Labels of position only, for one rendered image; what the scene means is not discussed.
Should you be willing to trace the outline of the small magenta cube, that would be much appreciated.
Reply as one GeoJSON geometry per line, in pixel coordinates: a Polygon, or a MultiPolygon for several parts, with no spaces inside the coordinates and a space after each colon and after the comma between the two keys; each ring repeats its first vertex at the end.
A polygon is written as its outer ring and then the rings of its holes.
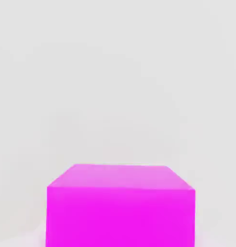
{"type": "Polygon", "coordinates": [[[45,247],[195,247],[196,191],[159,165],[74,165],[47,187],[45,247]]]}

